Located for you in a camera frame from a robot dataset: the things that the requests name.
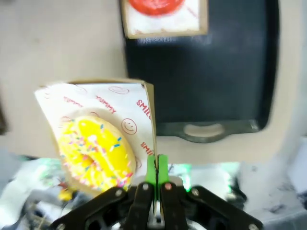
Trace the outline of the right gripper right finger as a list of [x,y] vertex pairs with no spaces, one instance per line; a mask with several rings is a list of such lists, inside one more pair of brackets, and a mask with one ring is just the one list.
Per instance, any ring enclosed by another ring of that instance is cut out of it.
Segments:
[[186,191],[168,176],[168,158],[158,156],[159,199],[167,230],[187,230],[188,221],[206,230],[262,230],[263,224],[202,186]]

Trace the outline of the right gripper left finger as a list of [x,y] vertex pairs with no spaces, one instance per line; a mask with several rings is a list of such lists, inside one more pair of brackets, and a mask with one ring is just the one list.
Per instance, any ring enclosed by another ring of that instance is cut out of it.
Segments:
[[145,230],[155,197],[155,156],[147,158],[145,179],[127,191],[113,187],[70,211],[50,225],[51,230],[109,230],[119,223],[123,230]]

